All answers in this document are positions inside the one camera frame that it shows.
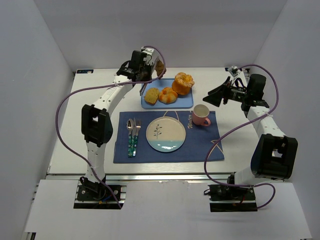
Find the brown chocolate croissant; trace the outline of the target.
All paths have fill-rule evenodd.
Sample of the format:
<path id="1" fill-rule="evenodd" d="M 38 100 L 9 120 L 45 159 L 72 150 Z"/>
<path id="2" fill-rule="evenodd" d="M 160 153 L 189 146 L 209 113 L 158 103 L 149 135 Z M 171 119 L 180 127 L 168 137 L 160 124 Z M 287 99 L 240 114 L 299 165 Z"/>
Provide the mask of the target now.
<path id="1" fill-rule="evenodd" d="M 158 79 L 161 79 L 166 73 L 167 69 L 161 60 L 159 60 L 155 66 L 155 71 Z"/>

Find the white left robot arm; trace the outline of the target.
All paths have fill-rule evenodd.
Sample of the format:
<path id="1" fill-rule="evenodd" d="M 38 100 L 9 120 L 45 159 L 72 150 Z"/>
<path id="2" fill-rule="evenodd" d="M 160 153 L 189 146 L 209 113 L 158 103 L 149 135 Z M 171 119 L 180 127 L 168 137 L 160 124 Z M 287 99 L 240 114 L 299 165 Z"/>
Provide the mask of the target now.
<path id="1" fill-rule="evenodd" d="M 93 104 L 82 107 L 81 132 L 87 147 L 89 163 L 85 178 L 88 181 L 99 183 L 105 178 L 105 150 L 113 135 L 113 111 L 137 82 L 148 82 L 152 79 L 160 57 L 160 53 L 152 47 L 133 51 L 131 59 L 122 64 L 115 73 L 111 87 Z"/>

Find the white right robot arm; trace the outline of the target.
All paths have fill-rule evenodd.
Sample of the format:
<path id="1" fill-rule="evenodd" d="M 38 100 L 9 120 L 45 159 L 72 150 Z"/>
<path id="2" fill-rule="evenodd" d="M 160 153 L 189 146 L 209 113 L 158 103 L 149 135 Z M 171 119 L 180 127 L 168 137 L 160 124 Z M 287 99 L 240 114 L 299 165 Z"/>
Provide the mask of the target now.
<path id="1" fill-rule="evenodd" d="M 239 81 L 225 82 L 208 92 L 203 101 L 219 107 L 229 100 L 239 102 L 249 123 L 259 138 L 250 165 L 231 174 L 227 183 L 238 187 L 255 186 L 266 179 L 286 180 L 292 176 L 298 141 L 288 137 L 277 126 L 271 115 L 271 108 L 263 99 L 266 77 L 252 74 L 247 86 L 239 86 Z"/>

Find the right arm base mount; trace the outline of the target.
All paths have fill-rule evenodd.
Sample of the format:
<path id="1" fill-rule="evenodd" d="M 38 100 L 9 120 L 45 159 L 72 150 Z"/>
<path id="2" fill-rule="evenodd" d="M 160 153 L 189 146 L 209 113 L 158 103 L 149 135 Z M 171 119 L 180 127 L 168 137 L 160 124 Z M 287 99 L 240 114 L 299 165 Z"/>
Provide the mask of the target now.
<path id="1" fill-rule="evenodd" d="M 212 213 L 257 212 L 256 195 L 252 188 L 208 185 L 203 192 L 209 196 Z"/>

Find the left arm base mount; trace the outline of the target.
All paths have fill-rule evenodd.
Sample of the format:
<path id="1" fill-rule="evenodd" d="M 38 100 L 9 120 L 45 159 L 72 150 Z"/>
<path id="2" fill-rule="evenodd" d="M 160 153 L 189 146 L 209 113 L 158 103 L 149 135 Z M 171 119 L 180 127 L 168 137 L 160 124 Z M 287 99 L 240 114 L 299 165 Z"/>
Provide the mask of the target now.
<path id="1" fill-rule="evenodd" d="M 80 177 L 73 204 L 74 209 L 120 210 L 124 204 L 121 185 L 109 185 L 91 182 Z"/>

